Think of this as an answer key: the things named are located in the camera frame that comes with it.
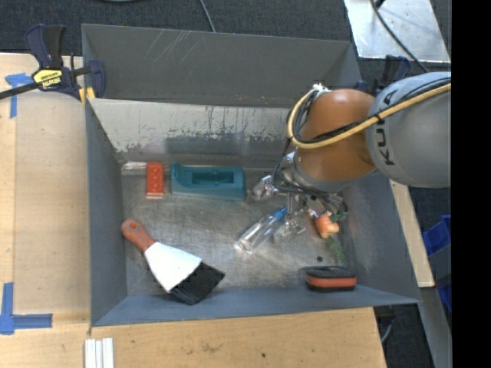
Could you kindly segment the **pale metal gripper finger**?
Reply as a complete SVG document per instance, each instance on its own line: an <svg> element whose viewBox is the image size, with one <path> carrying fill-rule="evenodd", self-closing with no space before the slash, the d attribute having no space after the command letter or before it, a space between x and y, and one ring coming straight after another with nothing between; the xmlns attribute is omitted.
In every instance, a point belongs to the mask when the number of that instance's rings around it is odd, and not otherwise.
<svg viewBox="0 0 491 368"><path fill-rule="evenodd" d="M304 233L306 228L295 220L283 223L273 234L273 243L280 244L291 241L295 236Z"/></svg>
<svg viewBox="0 0 491 368"><path fill-rule="evenodd" d="M267 175L262 177L253 187L251 197L255 201L267 200L277 194L277 189L272 182L272 176Z"/></svg>

